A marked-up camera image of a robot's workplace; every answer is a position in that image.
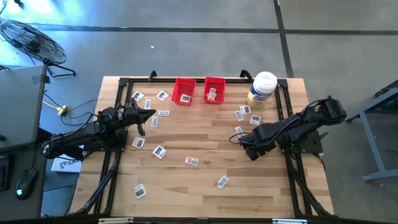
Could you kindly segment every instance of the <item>gray floor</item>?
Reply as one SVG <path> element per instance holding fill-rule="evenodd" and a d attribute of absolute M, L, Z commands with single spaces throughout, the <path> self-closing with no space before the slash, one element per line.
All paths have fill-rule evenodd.
<path fill-rule="evenodd" d="M 25 0 L 24 10 L 10 2 L 2 19 L 74 26 L 201 27 L 277 29 L 272 0 Z M 398 2 L 393 0 L 280 0 L 286 29 L 396 30 Z M 48 94 L 75 107 L 97 97 L 104 75 L 235 77 L 243 68 L 286 77 L 279 34 L 183 32 L 46 31 L 68 55 L 65 66 L 76 77 L 52 78 Z M 288 35 L 294 77 L 305 79 L 310 100 L 327 95 L 353 112 L 380 88 L 397 79 L 398 35 Z M 0 42 L 0 64 L 32 65 L 24 54 Z M 95 104 L 86 105 L 79 115 Z M 51 132 L 70 131 L 43 107 L 40 125 Z M 396 222 L 398 180 L 365 184 L 362 175 L 377 167 L 360 121 L 322 128 L 326 176 L 335 213 L 345 218 Z M 62 215 L 75 175 L 48 172 L 43 213 Z M 64 202 L 51 206 L 59 195 Z"/>

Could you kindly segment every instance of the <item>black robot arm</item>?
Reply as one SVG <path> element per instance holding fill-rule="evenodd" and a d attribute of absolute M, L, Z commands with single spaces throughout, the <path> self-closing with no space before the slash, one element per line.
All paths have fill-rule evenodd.
<path fill-rule="evenodd" d="M 84 151 L 123 151 L 127 138 L 127 127 L 137 125 L 138 132 L 145 136 L 142 124 L 145 123 L 156 110 L 144 110 L 137 106 L 134 98 L 131 105 L 106 108 L 98 112 L 96 121 L 87 122 L 76 131 L 65 134 L 54 134 L 50 140 L 43 143 L 42 154 L 47 159 L 54 159 L 66 154 L 82 160 Z"/>
<path fill-rule="evenodd" d="M 323 125 L 340 124 L 346 118 L 346 111 L 340 101 L 329 96 L 324 100 L 310 103 L 305 109 L 276 123 L 265 123 L 253 129 L 251 134 L 242 136 L 239 144 L 252 160 L 275 148 L 275 142 L 296 144 Z"/>

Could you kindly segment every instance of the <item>wooden table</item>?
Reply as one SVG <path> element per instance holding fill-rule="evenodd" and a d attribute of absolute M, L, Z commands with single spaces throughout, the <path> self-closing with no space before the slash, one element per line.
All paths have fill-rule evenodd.
<path fill-rule="evenodd" d="M 104 77 L 96 111 L 114 106 L 120 77 Z M 289 78 L 289 92 L 294 113 L 308 104 L 304 81 Z M 169 117 L 159 116 L 158 128 L 150 122 L 144 125 L 146 142 L 143 149 L 131 146 L 137 127 L 129 128 L 125 152 L 122 154 L 114 197 L 113 217 L 213 217 L 213 218 L 270 218 L 293 217 L 292 199 L 285 158 L 279 148 L 266 156 L 251 161 L 242 147 L 228 142 L 240 126 L 251 132 L 251 114 L 238 122 L 233 111 L 246 104 L 250 84 L 227 84 L 224 103 L 207 104 L 203 100 L 204 84 L 198 83 L 190 106 L 171 101 L 173 83 L 135 83 L 136 90 L 152 100 L 151 109 L 169 110 Z M 159 91 L 170 97 L 162 102 Z M 261 116 L 262 123 L 278 121 L 275 96 L 266 108 L 252 110 Z M 166 148 L 163 159 L 152 154 L 156 146 Z M 185 162 L 187 156 L 198 158 L 199 165 Z M 98 185 L 104 153 L 96 152 L 85 159 L 73 197 L 71 212 L 78 210 Z M 333 213 L 325 171 L 319 159 L 303 155 L 307 184 L 324 208 Z M 229 182 L 222 189 L 216 187 L 226 175 Z M 144 184 L 147 195 L 137 200 L 132 190 Z M 105 190 L 102 207 L 108 189 Z M 302 193 L 298 190 L 300 208 L 304 211 Z"/>

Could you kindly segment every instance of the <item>yellow connector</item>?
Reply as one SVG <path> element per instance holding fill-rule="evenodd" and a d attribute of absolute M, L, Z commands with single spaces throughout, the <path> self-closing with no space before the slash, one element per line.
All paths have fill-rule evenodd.
<path fill-rule="evenodd" d="M 58 115 L 62 116 L 64 113 L 66 113 L 68 111 L 68 107 L 65 105 L 62 108 L 58 107 L 57 111 L 58 111 Z"/>

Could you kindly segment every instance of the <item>fan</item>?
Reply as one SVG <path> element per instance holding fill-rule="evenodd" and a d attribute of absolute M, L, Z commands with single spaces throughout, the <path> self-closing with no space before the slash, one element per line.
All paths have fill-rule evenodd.
<path fill-rule="evenodd" d="M 46 66 L 56 66 L 72 73 L 54 75 L 52 77 L 76 75 L 72 69 L 60 66 L 67 61 L 65 51 L 53 39 L 37 29 L 18 21 L 4 21 L 0 24 L 0 33 L 12 46 L 32 58 L 43 62 Z"/>

